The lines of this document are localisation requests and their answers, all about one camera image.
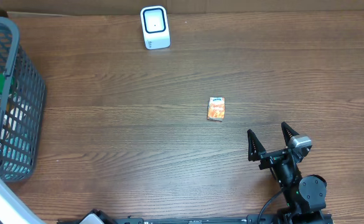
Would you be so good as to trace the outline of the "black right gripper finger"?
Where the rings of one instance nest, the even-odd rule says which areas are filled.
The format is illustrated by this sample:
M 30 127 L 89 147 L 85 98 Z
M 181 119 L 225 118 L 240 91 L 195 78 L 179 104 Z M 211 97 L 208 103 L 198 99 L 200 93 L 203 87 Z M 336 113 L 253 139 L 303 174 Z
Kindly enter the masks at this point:
M 292 137 L 299 135 L 299 133 L 293 130 L 285 121 L 281 123 L 281 129 L 286 146 L 289 145 L 289 141 Z
M 248 135 L 248 160 L 258 161 L 261 160 L 261 156 L 266 153 L 265 148 L 256 137 L 255 133 L 249 129 L 247 131 Z

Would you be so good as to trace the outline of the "orange tissue pack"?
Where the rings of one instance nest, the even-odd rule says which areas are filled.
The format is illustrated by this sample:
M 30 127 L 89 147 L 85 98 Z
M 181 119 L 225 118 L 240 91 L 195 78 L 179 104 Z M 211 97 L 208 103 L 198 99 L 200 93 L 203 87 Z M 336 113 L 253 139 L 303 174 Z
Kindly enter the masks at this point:
M 224 97 L 210 97 L 208 101 L 207 119 L 223 121 L 225 117 Z

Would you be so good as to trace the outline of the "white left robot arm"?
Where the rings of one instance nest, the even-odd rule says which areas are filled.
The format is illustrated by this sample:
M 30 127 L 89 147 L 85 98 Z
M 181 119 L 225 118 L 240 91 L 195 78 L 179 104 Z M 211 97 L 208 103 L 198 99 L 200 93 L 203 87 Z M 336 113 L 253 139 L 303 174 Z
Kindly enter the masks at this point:
M 0 223 L 44 223 L 0 179 Z

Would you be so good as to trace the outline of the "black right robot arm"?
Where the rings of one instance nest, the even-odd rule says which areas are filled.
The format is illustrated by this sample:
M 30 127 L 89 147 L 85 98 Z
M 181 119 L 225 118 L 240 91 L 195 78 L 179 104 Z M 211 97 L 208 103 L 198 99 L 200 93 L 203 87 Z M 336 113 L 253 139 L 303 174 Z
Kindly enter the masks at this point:
M 280 191 L 263 205 L 257 215 L 248 215 L 248 223 L 279 224 L 328 224 L 333 223 L 330 214 L 322 213 L 326 207 L 327 182 L 319 175 L 303 177 L 298 163 L 308 155 L 312 148 L 312 140 L 299 134 L 287 123 L 281 123 L 286 143 L 285 148 L 267 152 L 252 130 L 248 135 L 248 160 L 259 161 L 261 170 L 269 169 L 278 182 Z M 264 212 L 279 195 L 283 195 L 287 207 L 280 208 L 277 213 L 265 215 Z

